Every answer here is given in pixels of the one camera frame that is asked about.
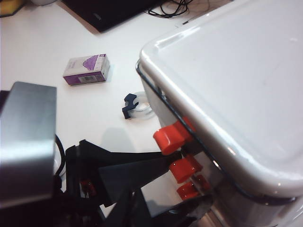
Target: white desk surface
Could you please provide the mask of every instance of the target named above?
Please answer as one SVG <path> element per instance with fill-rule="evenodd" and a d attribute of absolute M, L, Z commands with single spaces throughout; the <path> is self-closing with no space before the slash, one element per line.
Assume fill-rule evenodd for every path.
<path fill-rule="evenodd" d="M 215 0 L 212 6 L 226 2 Z M 159 151 L 152 138 L 160 128 L 158 118 L 125 120 L 121 108 L 128 93 L 143 91 L 135 71 L 141 48 L 188 18 L 142 13 L 98 33 L 59 1 L 44 7 L 28 4 L 0 21 L 1 90 L 10 90 L 15 81 L 57 87 L 56 132 L 64 149 L 86 139 L 112 152 Z M 101 53 L 111 64 L 106 82 L 71 87 L 62 78 L 70 58 Z M 180 202 L 177 188 L 170 173 L 143 187 L 151 213 Z"/>

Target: white plastic container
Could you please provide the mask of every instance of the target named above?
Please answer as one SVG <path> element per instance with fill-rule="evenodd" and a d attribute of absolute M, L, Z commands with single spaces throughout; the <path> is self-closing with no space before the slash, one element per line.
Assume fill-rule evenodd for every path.
<path fill-rule="evenodd" d="M 186 116 L 207 146 L 223 226 L 302 219 L 302 12 L 300 0 L 238 0 L 142 49 L 137 70 L 161 124 Z"/>

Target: red latch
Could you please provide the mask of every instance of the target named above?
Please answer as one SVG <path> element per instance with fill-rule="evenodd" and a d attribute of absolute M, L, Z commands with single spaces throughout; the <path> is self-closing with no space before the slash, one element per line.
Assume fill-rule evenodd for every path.
<path fill-rule="evenodd" d="M 207 182 L 207 180 L 202 175 L 198 175 L 196 177 L 196 179 L 198 180 L 199 184 L 201 185 L 201 189 L 203 189 L 204 191 L 208 191 L 211 189 L 209 182 Z"/>
<path fill-rule="evenodd" d="M 190 178 L 194 173 L 201 171 L 202 166 L 192 155 L 187 155 L 170 164 L 169 169 L 176 178 L 178 183 L 182 183 Z"/>
<path fill-rule="evenodd" d="M 194 127 L 190 124 L 189 120 L 183 118 L 186 124 L 194 130 Z M 177 121 L 172 125 L 163 127 L 156 131 L 153 135 L 163 155 L 170 155 L 178 148 L 183 146 L 186 142 L 190 142 L 193 138 L 181 124 Z"/>
<path fill-rule="evenodd" d="M 193 198 L 199 195 L 199 192 L 191 181 L 179 187 L 177 189 L 177 193 L 179 194 L 182 200 Z"/>

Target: black plastic clip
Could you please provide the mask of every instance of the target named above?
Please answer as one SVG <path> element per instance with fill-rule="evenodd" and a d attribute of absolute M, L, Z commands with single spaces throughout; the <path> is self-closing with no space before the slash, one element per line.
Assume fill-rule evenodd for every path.
<path fill-rule="evenodd" d="M 122 112 L 124 114 L 124 118 L 125 119 L 130 118 L 130 115 L 128 114 L 128 111 L 136 108 L 136 106 L 139 104 L 139 103 L 135 103 L 134 104 L 134 99 L 135 98 L 137 98 L 137 96 L 134 95 L 134 94 L 131 94 L 131 93 L 129 93 L 124 98 L 124 101 L 127 102 L 127 106 L 122 108 Z"/>

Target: container lid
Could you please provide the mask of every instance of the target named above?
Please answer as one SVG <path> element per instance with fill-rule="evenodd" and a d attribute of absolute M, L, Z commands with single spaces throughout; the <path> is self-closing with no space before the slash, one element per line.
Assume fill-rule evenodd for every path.
<path fill-rule="evenodd" d="M 231 2 L 147 44 L 142 69 L 255 193 L 303 194 L 303 1 Z"/>

